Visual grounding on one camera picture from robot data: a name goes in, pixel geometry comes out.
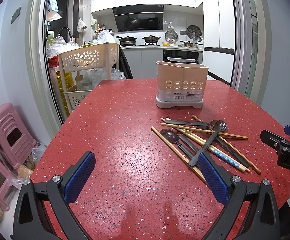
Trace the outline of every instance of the oven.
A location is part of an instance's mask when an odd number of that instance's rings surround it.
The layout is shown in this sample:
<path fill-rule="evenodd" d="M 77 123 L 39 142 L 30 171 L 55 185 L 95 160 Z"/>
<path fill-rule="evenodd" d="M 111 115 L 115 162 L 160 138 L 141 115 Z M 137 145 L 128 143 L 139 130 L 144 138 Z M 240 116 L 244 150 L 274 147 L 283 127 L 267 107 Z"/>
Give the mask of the oven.
<path fill-rule="evenodd" d="M 163 61 L 173 63 L 202 63 L 202 53 L 188 50 L 164 49 Z"/>

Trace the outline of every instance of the table surface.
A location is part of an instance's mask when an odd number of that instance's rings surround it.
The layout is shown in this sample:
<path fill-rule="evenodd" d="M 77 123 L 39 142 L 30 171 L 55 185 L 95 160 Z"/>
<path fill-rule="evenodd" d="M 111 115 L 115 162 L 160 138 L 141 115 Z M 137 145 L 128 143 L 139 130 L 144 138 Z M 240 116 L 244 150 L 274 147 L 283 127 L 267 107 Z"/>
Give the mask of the table surface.
<path fill-rule="evenodd" d="M 201 239 L 223 208 L 208 187 L 152 132 L 161 117 L 203 121 L 223 119 L 227 132 L 247 135 L 229 141 L 262 174 L 241 173 L 216 160 L 245 181 L 271 181 L 278 206 L 290 196 L 290 171 L 277 166 L 273 149 L 260 138 L 263 129 L 285 138 L 283 127 L 264 110 L 220 81 L 207 81 L 201 109 L 160 109 L 155 104 L 156 80 L 101 82 L 70 115 L 53 138 L 31 176 L 48 181 L 92 151 L 96 167 L 77 201 L 70 204 L 94 239 Z M 64 234 L 50 205 L 47 209 L 59 237 Z M 229 239 L 240 227 L 243 205 Z"/>

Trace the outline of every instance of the cooking pot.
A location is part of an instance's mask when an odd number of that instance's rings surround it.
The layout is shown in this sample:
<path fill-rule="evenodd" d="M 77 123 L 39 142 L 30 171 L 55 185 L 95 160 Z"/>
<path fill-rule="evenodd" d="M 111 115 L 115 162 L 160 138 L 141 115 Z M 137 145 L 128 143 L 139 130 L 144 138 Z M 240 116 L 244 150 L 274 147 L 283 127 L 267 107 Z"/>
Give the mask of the cooking pot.
<path fill-rule="evenodd" d="M 153 42 L 153 41 L 158 42 L 158 40 L 159 40 L 160 38 L 161 38 L 161 37 L 157 37 L 157 36 L 152 36 L 152 35 L 150 35 L 150 36 L 148 36 L 148 37 L 144 37 L 144 38 L 142 38 L 142 39 L 144 39 L 145 42 Z"/>
<path fill-rule="evenodd" d="M 127 30 L 138 29 L 139 24 L 140 24 L 140 21 L 138 19 L 130 18 L 129 15 L 127 15 L 127 20 L 124 22 L 124 26 Z"/>
<path fill-rule="evenodd" d="M 184 47 L 186 48 L 193 48 L 194 47 L 194 43 L 191 43 L 190 41 L 185 42 L 185 41 L 180 41 L 184 43 Z"/>
<path fill-rule="evenodd" d="M 160 23 L 160 21 L 155 19 L 155 18 L 148 18 L 147 19 L 148 28 L 157 28 L 159 23 Z"/>
<path fill-rule="evenodd" d="M 120 42 L 125 42 L 125 41 L 136 41 L 137 38 L 133 38 L 133 37 L 130 37 L 130 36 L 127 36 L 125 38 L 123 37 L 120 37 L 120 36 L 116 36 L 116 38 L 119 38 L 119 41 Z"/>

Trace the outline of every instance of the pot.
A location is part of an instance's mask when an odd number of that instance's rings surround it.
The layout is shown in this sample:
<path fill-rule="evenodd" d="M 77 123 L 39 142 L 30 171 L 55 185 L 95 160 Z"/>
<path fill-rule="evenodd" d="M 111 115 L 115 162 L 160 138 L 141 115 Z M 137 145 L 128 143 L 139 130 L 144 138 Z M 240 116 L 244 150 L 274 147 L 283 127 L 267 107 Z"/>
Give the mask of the pot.
<path fill-rule="evenodd" d="M 142 38 L 142 39 L 144 39 L 145 42 L 153 42 L 153 41 L 158 42 L 158 40 L 159 40 L 160 38 L 161 38 L 161 37 L 157 37 L 157 36 L 152 36 L 152 35 L 150 35 L 150 36 L 148 36 L 148 37 L 144 37 L 144 38 Z"/>
<path fill-rule="evenodd" d="M 190 41 L 185 42 L 185 41 L 180 41 L 184 43 L 184 47 L 186 48 L 193 48 L 194 47 L 194 43 L 191 43 Z"/>
<path fill-rule="evenodd" d="M 155 18 L 148 18 L 147 19 L 147 25 L 149 28 L 157 28 L 160 21 Z"/>
<path fill-rule="evenodd" d="M 136 40 L 137 40 L 137 38 L 133 38 L 133 37 L 130 37 L 130 36 L 126 36 L 125 38 L 120 37 L 120 36 L 116 36 L 116 38 L 119 38 L 119 41 L 120 41 L 120 42 L 125 42 L 125 41 L 136 41 Z"/>

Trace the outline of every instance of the spoon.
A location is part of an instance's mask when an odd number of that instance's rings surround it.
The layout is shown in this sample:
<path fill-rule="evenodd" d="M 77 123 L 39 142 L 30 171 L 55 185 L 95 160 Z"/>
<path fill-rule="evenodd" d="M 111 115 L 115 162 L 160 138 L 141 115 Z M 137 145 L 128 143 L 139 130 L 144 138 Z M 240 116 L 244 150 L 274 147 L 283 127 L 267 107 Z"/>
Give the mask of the spoon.
<path fill-rule="evenodd" d="M 211 134 L 208 140 L 204 143 L 204 145 L 201 147 L 199 152 L 195 154 L 194 158 L 192 158 L 191 161 L 188 163 L 192 167 L 195 166 L 195 164 L 197 163 L 199 155 L 205 152 L 210 147 L 212 142 L 217 137 L 218 133 L 225 131 L 227 129 L 227 123 L 223 120 L 211 121 L 211 126 L 214 128 L 214 132 Z"/>
<path fill-rule="evenodd" d="M 182 152 L 184 152 L 189 159 L 192 159 L 194 157 L 194 155 L 191 153 L 190 150 L 188 150 L 183 144 L 181 144 L 179 142 L 179 137 L 178 135 L 170 129 L 162 129 L 160 131 L 161 135 L 163 135 L 170 143 L 176 144 L 178 146 L 179 149 L 182 150 Z"/>

